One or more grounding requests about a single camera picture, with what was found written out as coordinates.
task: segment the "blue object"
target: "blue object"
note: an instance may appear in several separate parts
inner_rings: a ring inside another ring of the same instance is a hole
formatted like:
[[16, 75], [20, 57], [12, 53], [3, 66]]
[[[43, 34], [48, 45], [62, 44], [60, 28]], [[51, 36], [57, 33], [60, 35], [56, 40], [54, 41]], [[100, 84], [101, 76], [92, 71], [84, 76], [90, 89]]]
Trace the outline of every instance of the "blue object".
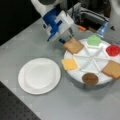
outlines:
[[45, 23], [52, 28], [48, 41], [59, 31], [59, 26], [61, 25], [62, 21], [59, 21], [58, 23], [56, 23], [55, 21], [59, 13], [60, 12], [56, 9], [52, 9], [43, 16], [43, 20], [45, 21]]
[[105, 33], [107, 26], [108, 26], [108, 22], [106, 22], [102, 27], [100, 27], [98, 29], [98, 31], [97, 31], [98, 36], [100, 36], [102, 38], [104, 37], [104, 33]]

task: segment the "white plate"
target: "white plate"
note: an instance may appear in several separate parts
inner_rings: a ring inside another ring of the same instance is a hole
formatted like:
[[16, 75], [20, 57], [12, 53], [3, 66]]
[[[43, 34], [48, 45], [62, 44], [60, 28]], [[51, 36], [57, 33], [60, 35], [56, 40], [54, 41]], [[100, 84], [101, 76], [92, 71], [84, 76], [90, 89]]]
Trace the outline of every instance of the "white plate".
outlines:
[[38, 58], [25, 64], [19, 72], [20, 87], [30, 94], [49, 92], [61, 77], [59, 66], [52, 60]]
[[105, 41], [102, 41], [98, 47], [89, 46], [87, 39], [80, 40], [80, 42], [83, 43], [85, 47], [79, 53], [72, 55], [66, 51], [64, 55], [64, 58], [74, 58], [79, 67], [77, 70], [67, 71], [68, 74], [81, 83], [84, 83], [82, 76], [88, 72], [92, 72], [98, 76], [99, 82], [97, 84], [105, 84], [111, 81], [112, 78], [104, 75], [101, 70], [107, 65], [109, 60], [120, 62], [120, 56], [108, 56], [105, 49], [110, 44]]

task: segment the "yellow cheese slice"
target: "yellow cheese slice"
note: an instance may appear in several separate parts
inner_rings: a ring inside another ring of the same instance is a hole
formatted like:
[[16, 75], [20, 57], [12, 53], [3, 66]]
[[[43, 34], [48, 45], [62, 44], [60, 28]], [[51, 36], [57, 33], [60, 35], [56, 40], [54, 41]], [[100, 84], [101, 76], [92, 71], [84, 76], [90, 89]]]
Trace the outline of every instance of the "yellow cheese slice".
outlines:
[[63, 59], [62, 64], [65, 70], [74, 70], [78, 68], [74, 59]]

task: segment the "table surface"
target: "table surface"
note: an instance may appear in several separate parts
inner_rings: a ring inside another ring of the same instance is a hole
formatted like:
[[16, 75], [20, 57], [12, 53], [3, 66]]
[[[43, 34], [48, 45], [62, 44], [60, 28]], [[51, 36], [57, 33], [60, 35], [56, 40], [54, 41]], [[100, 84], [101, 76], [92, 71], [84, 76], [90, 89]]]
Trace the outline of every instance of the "table surface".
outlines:
[[[85, 39], [92, 33], [81, 32], [74, 25], [75, 37]], [[74, 86], [63, 70], [65, 50], [59, 42], [47, 42], [41, 19], [0, 47], [0, 81], [42, 120], [119, 120], [120, 81], [98, 90]], [[30, 95], [18, 84], [20, 69], [35, 58], [50, 58], [61, 69], [61, 80], [51, 92]]]

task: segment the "toast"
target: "toast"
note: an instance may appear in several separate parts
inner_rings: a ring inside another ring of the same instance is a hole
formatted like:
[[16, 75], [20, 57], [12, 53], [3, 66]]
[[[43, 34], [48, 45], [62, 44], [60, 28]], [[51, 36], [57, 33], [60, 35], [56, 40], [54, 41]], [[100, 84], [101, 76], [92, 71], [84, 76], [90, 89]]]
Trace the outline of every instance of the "toast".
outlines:
[[102, 72], [114, 79], [120, 78], [120, 64], [110, 60], [109, 63], [102, 69]]
[[83, 49], [84, 45], [80, 43], [75, 38], [70, 39], [68, 42], [64, 43], [64, 48], [71, 54], [76, 54]]

